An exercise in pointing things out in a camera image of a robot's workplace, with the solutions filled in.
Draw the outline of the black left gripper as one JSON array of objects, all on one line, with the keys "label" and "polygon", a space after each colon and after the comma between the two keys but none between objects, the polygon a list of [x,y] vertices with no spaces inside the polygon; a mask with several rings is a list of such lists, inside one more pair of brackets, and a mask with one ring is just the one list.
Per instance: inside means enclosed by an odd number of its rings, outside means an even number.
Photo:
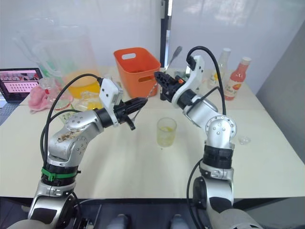
[{"label": "black left gripper", "polygon": [[128,116],[130,112],[136,112],[142,109],[148,99],[146,97],[136,97],[126,102],[120,101],[114,106],[114,113],[119,124],[126,123],[131,130],[135,130],[134,122]]}]

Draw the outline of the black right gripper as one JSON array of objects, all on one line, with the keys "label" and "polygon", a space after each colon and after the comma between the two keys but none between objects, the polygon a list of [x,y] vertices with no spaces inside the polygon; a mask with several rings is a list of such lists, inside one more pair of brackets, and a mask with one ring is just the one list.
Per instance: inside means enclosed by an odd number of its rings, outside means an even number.
[{"label": "black right gripper", "polygon": [[174,94],[185,84],[185,80],[182,78],[172,78],[165,72],[155,72],[154,77],[157,83],[161,86],[160,99],[162,101],[171,102]]}]

